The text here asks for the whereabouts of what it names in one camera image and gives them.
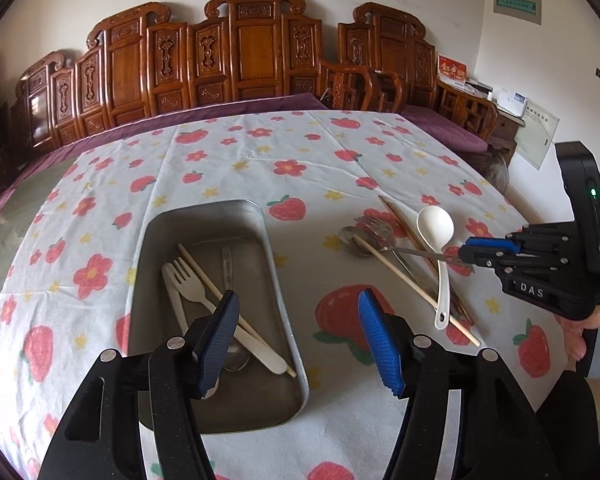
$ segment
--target table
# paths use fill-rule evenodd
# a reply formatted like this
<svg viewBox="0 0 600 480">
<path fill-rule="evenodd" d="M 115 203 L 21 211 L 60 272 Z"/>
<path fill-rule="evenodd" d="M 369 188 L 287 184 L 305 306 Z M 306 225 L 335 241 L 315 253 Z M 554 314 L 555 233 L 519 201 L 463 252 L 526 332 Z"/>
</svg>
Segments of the table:
<svg viewBox="0 0 600 480">
<path fill-rule="evenodd" d="M 456 226 L 449 251 L 468 236 L 501 237 L 525 223 L 468 165 L 392 114 L 232 116 L 82 154 L 34 217 L 0 294 L 0 446 L 6 456 L 25 478 L 35 478 L 94 359 L 109 347 L 125 352 L 148 222 L 173 208 L 248 198 L 266 212 L 311 394 L 305 410 L 278 428 L 205 436 L 215 470 L 234 480 L 281 472 L 312 480 L 381 478 L 405 403 L 381 385 L 355 339 L 343 336 L 350 327 L 338 324 L 338 313 L 330 317 L 335 322 L 325 322 L 317 307 L 345 312 L 359 288 L 373 285 L 414 332 L 456 351 L 477 348 L 452 330 L 435 331 L 432 310 L 413 291 L 379 262 L 341 247 L 337 231 L 354 217 L 389 218 L 379 194 L 398 202 L 410 222 L 423 206 L 442 205 Z M 450 274 L 480 337 L 538 407 L 566 362 L 554 317 L 504 296 L 489 269 Z M 160 478 L 152 434 L 141 428 L 141 436 L 149 478 Z M 453 454 L 451 444 L 445 449 L 442 477 Z"/>
</svg>

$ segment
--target white plastic spoon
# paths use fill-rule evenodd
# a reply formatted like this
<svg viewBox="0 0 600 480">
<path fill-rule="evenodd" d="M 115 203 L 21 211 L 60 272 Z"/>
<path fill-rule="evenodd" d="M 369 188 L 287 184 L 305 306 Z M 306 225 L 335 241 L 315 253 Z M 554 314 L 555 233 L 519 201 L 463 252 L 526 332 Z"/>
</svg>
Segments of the white plastic spoon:
<svg viewBox="0 0 600 480">
<path fill-rule="evenodd" d="M 435 253 L 441 253 L 454 235 L 454 221 L 444 209 L 437 205 L 429 205 L 418 213 L 416 219 L 418 232 L 424 242 Z M 449 324 L 449 273 L 446 263 L 438 260 L 438 307 L 434 326 L 438 330 L 444 330 Z"/>
</svg>

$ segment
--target metal tray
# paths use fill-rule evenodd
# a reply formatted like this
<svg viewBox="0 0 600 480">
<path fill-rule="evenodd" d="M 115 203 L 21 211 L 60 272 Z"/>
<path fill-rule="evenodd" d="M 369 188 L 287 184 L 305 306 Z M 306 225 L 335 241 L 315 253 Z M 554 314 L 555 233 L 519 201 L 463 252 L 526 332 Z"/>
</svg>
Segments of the metal tray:
<svg viewBox="0 0 600 480">
<path fill-rule="evenodd" d="M 240 314 L 297 372 L 275 375 L 255 357 L 238 372 L 220 373 L 219 387 L 207 400 L 192 400 L 200 433 L 232 433 L 284 424 L 304 408 L 309 386 L 278 286 L 264 213 L 248 200 L 194 205 L 161 213 L 149 222 L 138 261 L 131 308 L 129 355 L 149 352 L 181 335 L 162 281 L 162 264 L 180 256 L 182 243 L 222 290 L 222 247 L 234 260 L 234 289 Z M 206 297 L 217 304 L 207 291 Z M 182 298 L 191 323 L 208 311 Z M 147 392 L 139 394 L 140 421 L 153 429 Z"/>
</svg>

